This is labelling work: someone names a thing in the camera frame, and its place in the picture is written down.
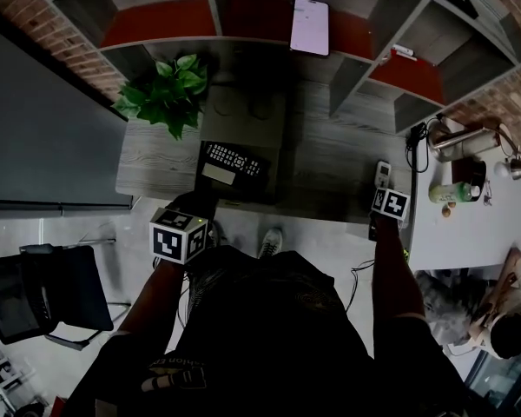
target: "small white box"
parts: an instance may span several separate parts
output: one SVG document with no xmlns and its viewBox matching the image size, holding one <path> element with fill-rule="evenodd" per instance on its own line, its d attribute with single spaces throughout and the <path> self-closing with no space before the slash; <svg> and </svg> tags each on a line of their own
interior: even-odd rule
<svg viewBox="0 0 521 417">
<path fill-rule="evenodd" d="M 207 247 L 208 220 L 159 208 L 150 220 L 150 253 L 186 264 Z"/>
<path fill-rule="evenodd" d="M 374 194 L 372 210 L 382 215 L 404 221 L 411 197 L 391 189 L 377 189 Z"/>
</svg>

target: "smartphone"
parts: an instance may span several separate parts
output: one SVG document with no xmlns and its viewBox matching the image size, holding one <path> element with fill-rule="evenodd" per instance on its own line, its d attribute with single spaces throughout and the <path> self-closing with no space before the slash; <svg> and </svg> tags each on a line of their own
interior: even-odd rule
<svg viewBox="0 0 521 417">
<path fill-rule="evenodd" d="M 328 56 L 328 5 L 313 0 L 295 0 L 293 4 L 292 51 Z"/>
</svg>

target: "bottle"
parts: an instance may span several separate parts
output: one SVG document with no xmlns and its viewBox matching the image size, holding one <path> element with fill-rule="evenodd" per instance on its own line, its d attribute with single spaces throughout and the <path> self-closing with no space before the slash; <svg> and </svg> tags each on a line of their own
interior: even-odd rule
<svg viewBox="0 0 521 417">
<path fill-rule="evenodd" d="M 432 202 L 469 202 L 473 197 L 480 195 L 480 188 L 467 182 L 458 182 L 452 185 L 437 185 L 428 191 Z"/>
</svg>

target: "sneaker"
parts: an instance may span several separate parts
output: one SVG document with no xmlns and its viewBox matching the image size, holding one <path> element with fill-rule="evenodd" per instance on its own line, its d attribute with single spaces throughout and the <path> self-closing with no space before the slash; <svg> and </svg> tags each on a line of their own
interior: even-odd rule
<svg viewBox="0 0 521 417">
<path fill-rule="evenodd" d="M 259 259 L 278 254 L 281 251 L 283 242 L 284 238 L 279 228 L 271 228 L 268 230 L 260 246 Z"/>
</svg>

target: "hand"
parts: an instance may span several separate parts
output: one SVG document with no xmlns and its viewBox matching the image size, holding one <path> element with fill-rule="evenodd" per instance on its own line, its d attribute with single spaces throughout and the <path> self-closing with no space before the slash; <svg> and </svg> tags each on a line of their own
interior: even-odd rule
<svg viewBox="0 0 521 417">
<path fill-rule="evenodd" d="M 198 216 L 212 222 L 217 204 L 218 197 L 208 190 L 190 191 L 176 197 L 166 209 Z"/>
<path fill-rule="evenodd" d="M 374 223 L 376 225 L 376 232 L 378 233 L 393 233 L 399 235 L 398 221 L 390 216 L 381 215 L 373 212 Z"/>
</svg>

